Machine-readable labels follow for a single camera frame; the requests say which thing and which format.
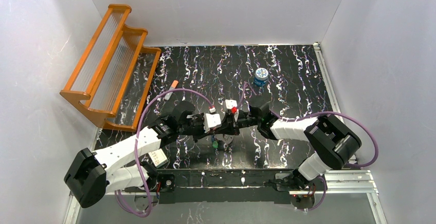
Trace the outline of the green tagged key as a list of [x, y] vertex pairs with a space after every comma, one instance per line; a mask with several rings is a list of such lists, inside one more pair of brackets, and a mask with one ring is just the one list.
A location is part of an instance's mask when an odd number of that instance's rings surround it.
[[214, 141], [214, 142], [212, 143], [212, 147], [213, 147], [213, 148], [218, 148], [218, 147], [219, 147], [219, 143], [216, 142], [216, 141]]

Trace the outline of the white metal keyring plate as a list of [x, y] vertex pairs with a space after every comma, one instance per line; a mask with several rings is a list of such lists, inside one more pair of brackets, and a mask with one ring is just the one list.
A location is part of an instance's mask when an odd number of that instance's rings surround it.
[[222, 135], [222, 139], [221, 141], [225, 144], [225, 145], [230, 145], [234, 140], [234, 136], [233, 135]]

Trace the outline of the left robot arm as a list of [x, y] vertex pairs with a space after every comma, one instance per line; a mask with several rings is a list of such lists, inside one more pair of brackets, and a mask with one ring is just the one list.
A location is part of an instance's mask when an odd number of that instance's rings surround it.
[[107, 191], [142, 186], [141, 176], [148, 178], [142, 166], [124, 166], [136, 158], [174, 142], [178, 136], [201, 139], [221, 124], [214, 108], [195, 114], [192, 103], [182, 101], [167, 115], [158, 117], [132, 135], [112, 146], [91, 151], [80, 150], [73, 159], [64, 182], [83, 208], [96, 204]]

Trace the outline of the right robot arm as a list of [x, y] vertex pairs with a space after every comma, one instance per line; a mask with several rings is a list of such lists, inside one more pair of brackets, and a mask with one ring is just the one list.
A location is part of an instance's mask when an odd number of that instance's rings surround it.
[[270, 140], [307, 141], [315, 150], [292, 173], [278, 184], [302, 188], [329, 170], [342, 169], [361, 147], [361, 139], [333, 112], [306, 119], [279, 119], [268, 105], [251, 107], [249, 112], [233, 107], [225, 112], [217, 134], [238, 135], [240, 129], [256, 126]]

